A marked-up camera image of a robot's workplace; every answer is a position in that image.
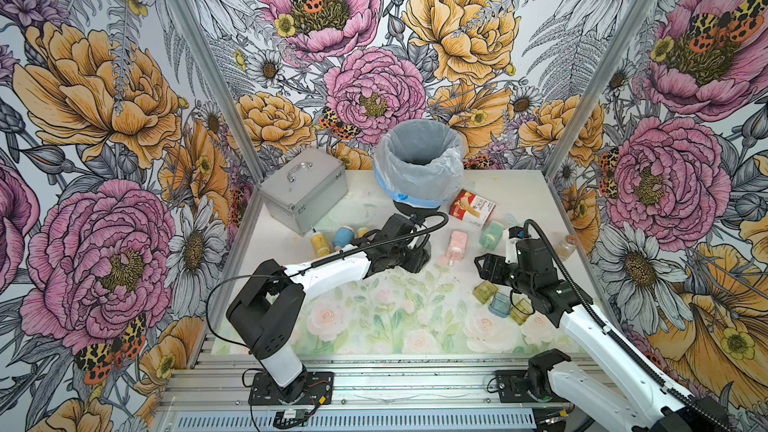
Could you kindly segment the yellow transparent shavings tray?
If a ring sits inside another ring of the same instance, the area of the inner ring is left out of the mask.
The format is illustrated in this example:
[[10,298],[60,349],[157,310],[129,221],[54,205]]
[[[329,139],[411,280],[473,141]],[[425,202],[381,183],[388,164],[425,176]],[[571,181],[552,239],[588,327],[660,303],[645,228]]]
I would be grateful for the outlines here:
[[484,280],[474,287],[472,290],[472,295],[480,304],[485,305],[495,296],[498,291],[499,288],[497,285]]

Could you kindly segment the blue transparent shavings tray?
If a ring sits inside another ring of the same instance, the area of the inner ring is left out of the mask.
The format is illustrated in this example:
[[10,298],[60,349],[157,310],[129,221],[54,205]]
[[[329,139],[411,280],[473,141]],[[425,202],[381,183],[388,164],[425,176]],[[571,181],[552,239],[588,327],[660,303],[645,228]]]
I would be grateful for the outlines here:
[[488,304],[489,312],[500,318],[508,318],[511,308],[511,298],[504,292],[496,292]]

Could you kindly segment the pink pencil sharpener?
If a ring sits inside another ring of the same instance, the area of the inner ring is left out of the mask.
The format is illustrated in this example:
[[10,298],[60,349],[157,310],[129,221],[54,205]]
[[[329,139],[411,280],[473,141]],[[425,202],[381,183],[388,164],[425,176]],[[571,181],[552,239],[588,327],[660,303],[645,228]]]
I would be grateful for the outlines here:
[[466,253],[468,243],[468,234],[464,231],[453,230],[449,237],[449,243],[444,255],[441,257],[441,264],[452,267],[461,262]]

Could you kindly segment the blue pencil sharpener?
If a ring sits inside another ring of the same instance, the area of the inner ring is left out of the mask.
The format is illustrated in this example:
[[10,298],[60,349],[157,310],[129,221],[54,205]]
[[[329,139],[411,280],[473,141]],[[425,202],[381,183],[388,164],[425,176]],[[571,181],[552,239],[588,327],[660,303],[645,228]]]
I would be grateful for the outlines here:
[[333,237],[332,245],[334,249],[343,249],[354,240],[355,235],[355,230],[350,226],[341,226]]

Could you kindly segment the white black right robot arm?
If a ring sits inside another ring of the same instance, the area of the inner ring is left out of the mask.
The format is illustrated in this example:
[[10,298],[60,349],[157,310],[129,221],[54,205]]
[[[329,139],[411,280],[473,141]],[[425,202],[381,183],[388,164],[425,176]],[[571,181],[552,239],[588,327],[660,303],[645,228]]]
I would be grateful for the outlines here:
[[481,279],[507,286],[531,302],[534,314],[571,338],[617,386],[612,391],[558,349],[528,361],[526,372],[497,373],[501,400],[564,399],[607,431],[727,431],[727,410],[695,398],[662,372],[594,306],[533,220],[509,230],[508,254],[475,258]]

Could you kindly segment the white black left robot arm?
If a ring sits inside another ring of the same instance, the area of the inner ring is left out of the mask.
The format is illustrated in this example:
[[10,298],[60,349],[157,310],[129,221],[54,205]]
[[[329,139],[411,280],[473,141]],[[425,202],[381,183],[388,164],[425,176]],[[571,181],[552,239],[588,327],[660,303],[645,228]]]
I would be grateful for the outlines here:
[[334,374],[310,372],[289,343],[304,303],[352,282],[401,268],[420,272],[431,259],[430,235],[448,217],[394,214],[340,250],[312,261],[262,262],[230,302],[226,320],[261,370],[254,374],[248,404],[319,406],[332,396]]

